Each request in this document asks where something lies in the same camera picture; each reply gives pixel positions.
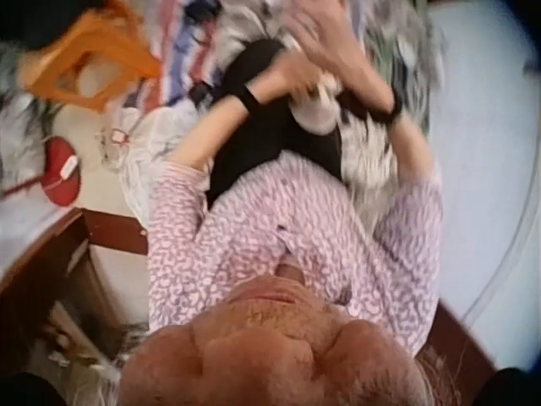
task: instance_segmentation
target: wrist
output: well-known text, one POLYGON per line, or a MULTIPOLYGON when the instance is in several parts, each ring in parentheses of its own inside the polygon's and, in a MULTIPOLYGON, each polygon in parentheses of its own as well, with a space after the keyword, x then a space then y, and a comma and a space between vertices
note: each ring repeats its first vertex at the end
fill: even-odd
POLYGON ((391 113, 395 106, 395 97, 391 87, 370 65, 363 55, 352 58, 342 66, 342 83, 352 91, 368 108, 391 113))
POLYGON ((260 104, 272 102, 287 93, 285 80, 274 72, 263 72, 250 80, 246 86, 260 104))

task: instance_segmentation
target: pink patterned sleeve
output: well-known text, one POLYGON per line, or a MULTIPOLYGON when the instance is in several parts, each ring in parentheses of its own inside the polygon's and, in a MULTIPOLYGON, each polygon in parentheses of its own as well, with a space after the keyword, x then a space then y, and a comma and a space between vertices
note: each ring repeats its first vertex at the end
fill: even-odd
POLYGON ((424 345, 438 303, 443 217, 440 177, 407 182, 376 226, 385 258, 389 322, 413 353, 424 345))
POLYGON ((205 174, 168 162, 156 180, 149 225, 150 330, 172 324, 181 280, 193 277, 190 255, 201 224, 205 174))

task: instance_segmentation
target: white floor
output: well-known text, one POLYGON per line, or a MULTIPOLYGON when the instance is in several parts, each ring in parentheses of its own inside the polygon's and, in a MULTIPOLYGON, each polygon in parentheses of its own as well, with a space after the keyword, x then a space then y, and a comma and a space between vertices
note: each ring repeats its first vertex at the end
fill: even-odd
POLYGON ((541 343, 538 202, 527 205, 538 199, 541 87, 522 74, 535 50, 502 3, 431 15, 449 42, 430 133, 444 180, 441 296, 498 366, 527 368, 541 343))

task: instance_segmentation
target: black wristband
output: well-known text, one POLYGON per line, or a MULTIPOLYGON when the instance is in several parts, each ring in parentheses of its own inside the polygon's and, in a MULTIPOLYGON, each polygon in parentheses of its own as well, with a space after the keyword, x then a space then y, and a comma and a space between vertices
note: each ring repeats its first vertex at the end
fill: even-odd
POLYGON ((402 98, 398 94, 398 91, 393 87, 392 88, 392 95, 395 99, 395 105, 392 108, 392 112, 382 112, 382 111, 376 111, 376 110, 369 110, 370 117, 379 124, 384 124, 385 126, 389 127, 392 125, 402 114, 402 110, 404 108, 404 105, 402 103, 402 98))
POLYGON ((252 92, 246 85, 229 93, 231 96, 237 97, 238 100, 246 107, 250 114, 253 114, 261 108, 261 103, 257 101, 252 92))

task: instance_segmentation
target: clothing pile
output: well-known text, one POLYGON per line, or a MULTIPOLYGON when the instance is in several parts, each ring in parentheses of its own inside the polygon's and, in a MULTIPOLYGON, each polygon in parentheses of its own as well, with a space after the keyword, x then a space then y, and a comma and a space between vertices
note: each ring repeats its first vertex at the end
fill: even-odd
MULTIPOLYGON (((203 1, 215 3, 147 3, 146 32, 151 51, 162 60, 162 76, 141 83, 122 101, 123 108, 112 103, 101 131, 103 163, 118 173, 126 201, 144 227, 152 181, 163 157, 206 114, 221 72, 246 41, 276 38, 294 47, 281 25, 286 0, 223 0, 217 19, 213 13, 194 19, 188 7, 203 1)), ((429 89, 442 83, 443 74, 442 40, 426 16, 426 1, 350 0, 348 11, 359 46, 428 129, 429 89)), ((325 103, 331 122, 336 120, 342 132, 342 177, 371 233, 396 188, 396 162, 385 129, 370 119, 360 121, 332 110, 333 100, 325 103)), ((301 123, 303 112, 296 118, 301 123)))

